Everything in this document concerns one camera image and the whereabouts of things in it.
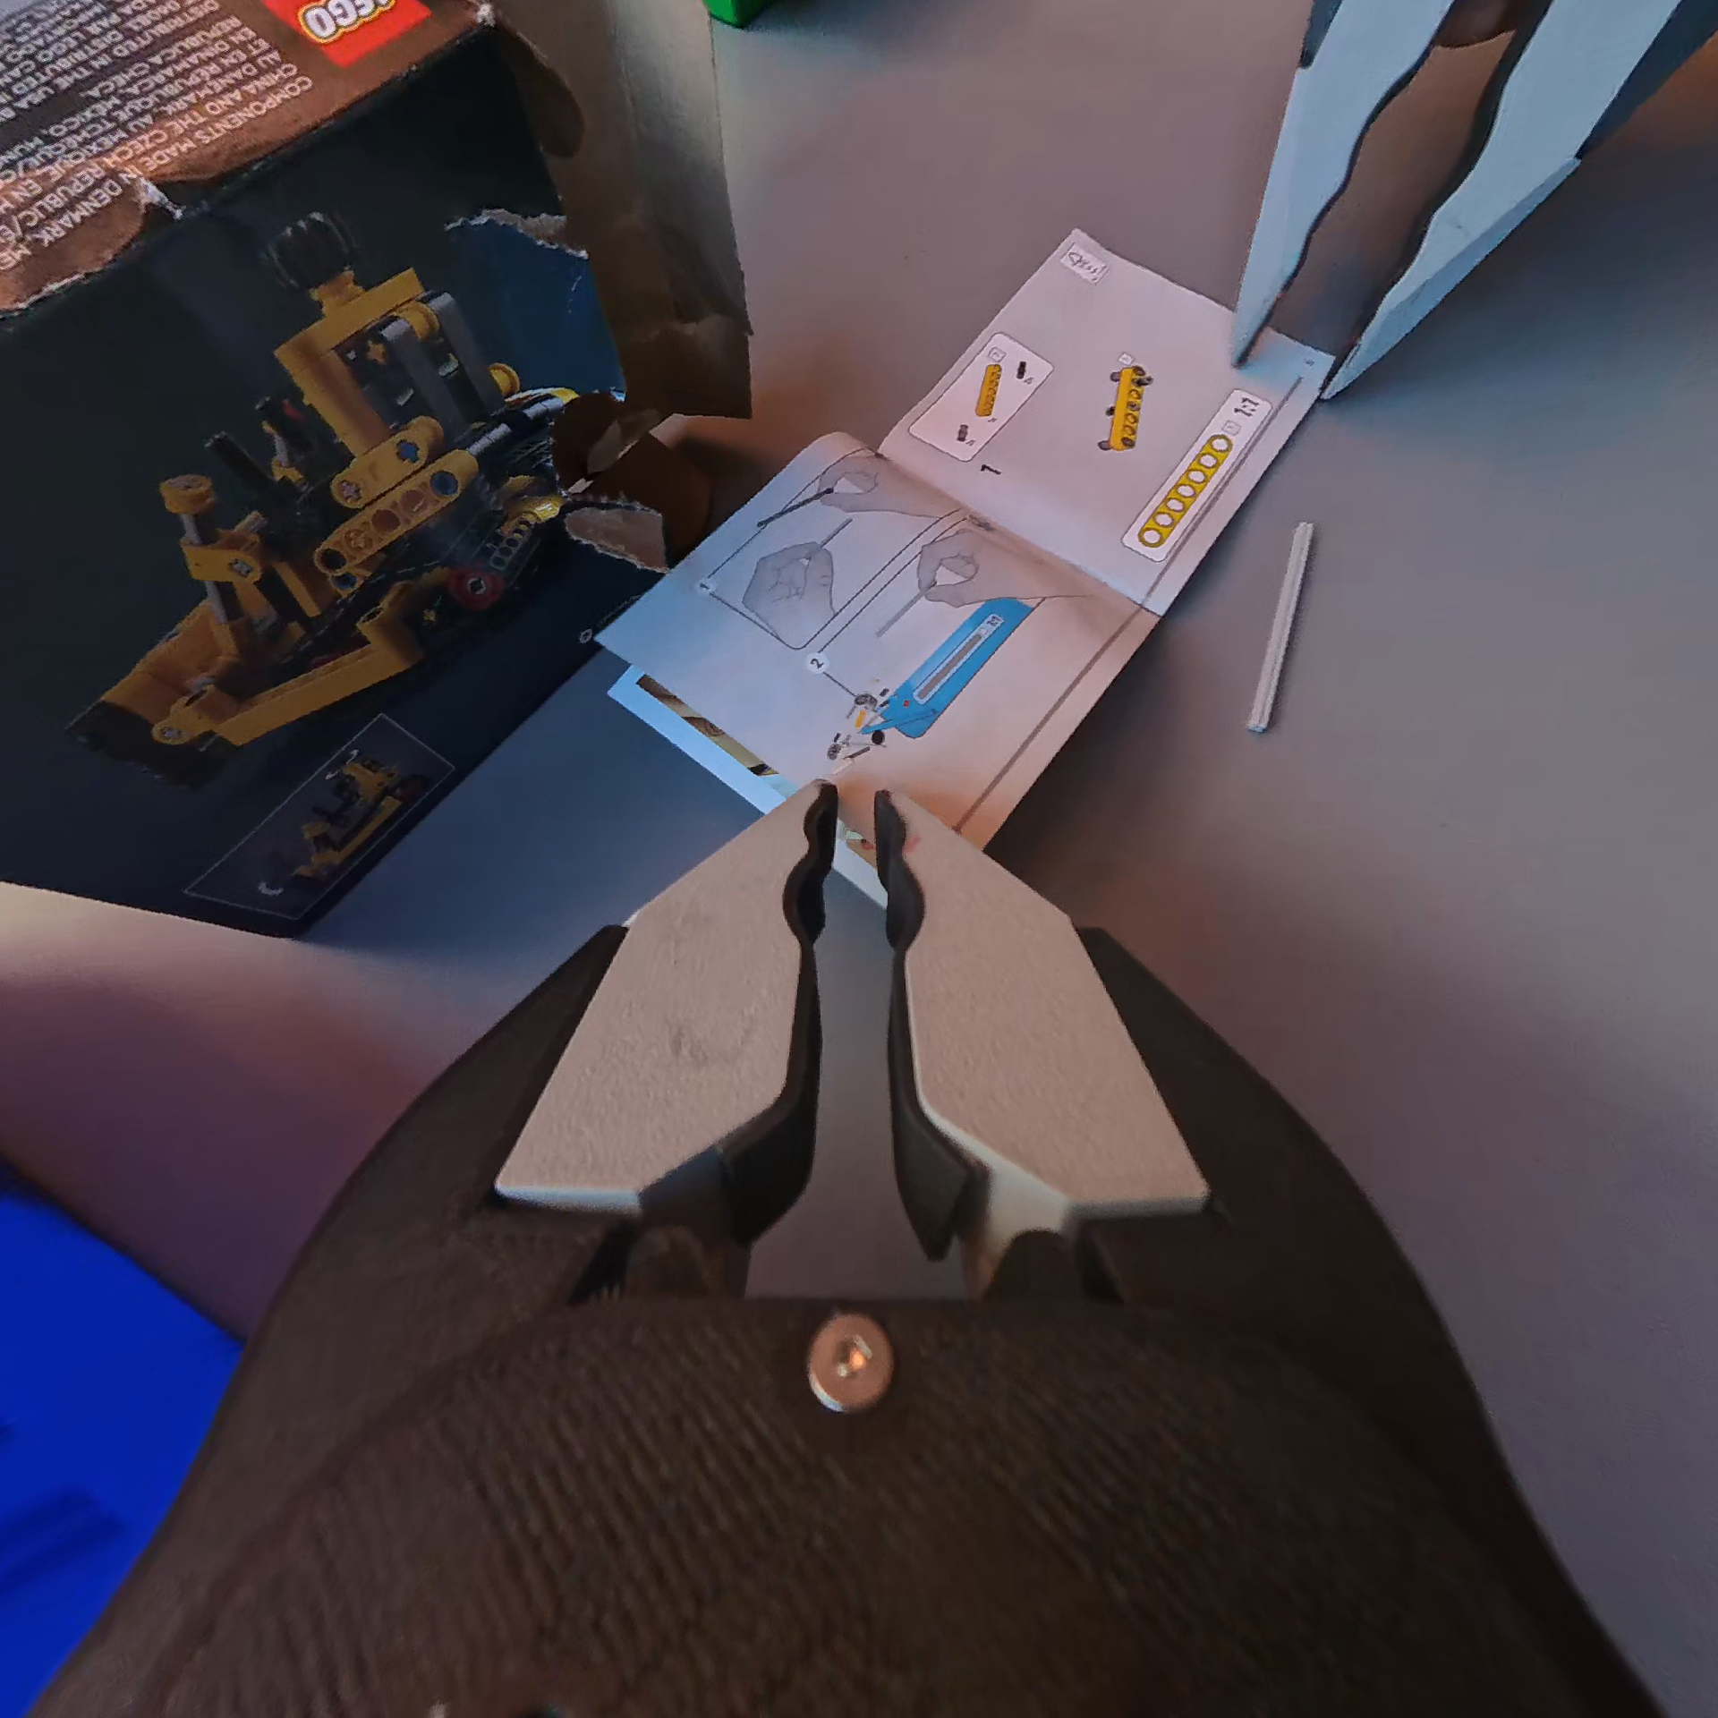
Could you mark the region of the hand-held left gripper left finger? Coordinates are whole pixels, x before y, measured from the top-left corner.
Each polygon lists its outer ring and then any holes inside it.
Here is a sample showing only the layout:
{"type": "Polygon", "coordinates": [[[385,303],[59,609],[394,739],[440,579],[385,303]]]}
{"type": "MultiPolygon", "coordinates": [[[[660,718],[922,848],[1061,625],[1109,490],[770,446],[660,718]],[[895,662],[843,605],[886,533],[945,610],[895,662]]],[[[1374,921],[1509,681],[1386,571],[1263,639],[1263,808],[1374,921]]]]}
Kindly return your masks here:
{"type": "Polygon", "coordinates": [[[837,793],[813,780],[626,926],[495,1194],[749,1250],[810,1175],[813,941],[837,793]]]}

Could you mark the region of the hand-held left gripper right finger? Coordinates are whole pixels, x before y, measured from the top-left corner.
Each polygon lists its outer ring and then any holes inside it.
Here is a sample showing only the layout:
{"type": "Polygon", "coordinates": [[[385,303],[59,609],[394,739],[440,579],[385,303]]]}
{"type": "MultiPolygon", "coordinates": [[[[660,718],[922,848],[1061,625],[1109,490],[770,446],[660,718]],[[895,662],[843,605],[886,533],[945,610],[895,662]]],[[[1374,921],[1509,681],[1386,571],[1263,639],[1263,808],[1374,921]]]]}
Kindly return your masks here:
{"type": "Polygon", "coordinates": [[[903,793],[874,796],[895,1179],[983,1297],[1021,1236],[1211,1207],[1078,923],[903,793]]]}

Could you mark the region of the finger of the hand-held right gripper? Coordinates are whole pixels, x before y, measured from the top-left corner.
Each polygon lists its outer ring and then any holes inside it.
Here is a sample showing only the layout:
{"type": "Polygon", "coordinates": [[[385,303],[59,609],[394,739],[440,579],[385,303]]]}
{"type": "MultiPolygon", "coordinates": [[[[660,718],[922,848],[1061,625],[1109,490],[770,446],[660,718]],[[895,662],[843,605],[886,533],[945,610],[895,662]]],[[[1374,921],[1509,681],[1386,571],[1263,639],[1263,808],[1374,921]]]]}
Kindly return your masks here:
{"type": "Polygon", "coordinates": [[[1244,365],[1309,240],[1352,175],[1367,129],[1427,62],[1449,3],[1311,3],[1249,240],[1234,361],[1244,365]]]}
{"type": "Polygon", "coordinates": [[[1333,398],[1395,350],[1694,53],[1694,3],[1550,3],[1489,93],[1479,149],[1328,374],[1333,398]]]}

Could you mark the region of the lego instruction booklet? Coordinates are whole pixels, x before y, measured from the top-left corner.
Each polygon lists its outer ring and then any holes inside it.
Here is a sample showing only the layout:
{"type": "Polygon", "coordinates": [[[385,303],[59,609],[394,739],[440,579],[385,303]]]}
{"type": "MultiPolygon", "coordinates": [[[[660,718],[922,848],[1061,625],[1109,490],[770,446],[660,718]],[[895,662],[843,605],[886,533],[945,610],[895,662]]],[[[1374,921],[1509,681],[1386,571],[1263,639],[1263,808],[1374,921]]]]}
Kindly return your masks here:
{"type": "Polygon", "coordinates": [[[870,833],[899,790],[988,848],[1165,618],[1335,358],[1088,231],[881,446],[824,436],[603,634],[870,833]]]}

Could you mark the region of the grey lego axle rod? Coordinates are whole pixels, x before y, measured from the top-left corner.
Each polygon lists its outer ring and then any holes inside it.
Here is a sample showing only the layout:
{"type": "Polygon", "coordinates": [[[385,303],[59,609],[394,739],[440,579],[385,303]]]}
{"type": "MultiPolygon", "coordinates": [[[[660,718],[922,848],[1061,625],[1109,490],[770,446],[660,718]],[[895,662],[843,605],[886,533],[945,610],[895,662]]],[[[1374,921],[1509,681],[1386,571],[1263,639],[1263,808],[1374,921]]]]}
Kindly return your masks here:
{"type": "Polygon", "coordinates": [[[1316,521],[1298,521],[1293,527],[1287,571],[1282,571],[1282,583],[1275,595],[1273,628],[1268,628],[1258,676],[1255,676],[1255,697],[1253,697],[1249,718],[1247,718],[1249,734],[1268,734],[1268,727],[1273,727],[1311,543],[1316,543],[1316,521]]]}

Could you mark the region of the torn dark lego box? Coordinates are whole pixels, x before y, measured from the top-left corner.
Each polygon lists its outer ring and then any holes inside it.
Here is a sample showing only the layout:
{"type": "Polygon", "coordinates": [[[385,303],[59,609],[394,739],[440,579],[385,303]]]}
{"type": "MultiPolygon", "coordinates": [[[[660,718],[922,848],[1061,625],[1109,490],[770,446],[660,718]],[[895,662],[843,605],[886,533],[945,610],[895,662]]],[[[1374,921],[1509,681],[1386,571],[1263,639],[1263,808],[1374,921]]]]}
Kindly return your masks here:
{"type": "Polygon", "coordinates": [[[3,3],[3,883],[298,932],[749,407],[707,3],[3,3]]]}

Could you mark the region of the blue cloth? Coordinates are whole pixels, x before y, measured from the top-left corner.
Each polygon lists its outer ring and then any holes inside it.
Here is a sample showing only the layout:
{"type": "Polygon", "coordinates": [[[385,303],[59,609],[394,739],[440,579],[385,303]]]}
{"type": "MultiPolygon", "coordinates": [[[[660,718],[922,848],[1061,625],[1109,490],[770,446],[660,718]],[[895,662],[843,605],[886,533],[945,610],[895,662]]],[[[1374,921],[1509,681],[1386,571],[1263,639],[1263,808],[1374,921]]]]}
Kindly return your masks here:
{"type": "Polygon", "coordinates": [[[3,1169],[3,1713],[169,1512],[244,1343],[3,1169]]]}

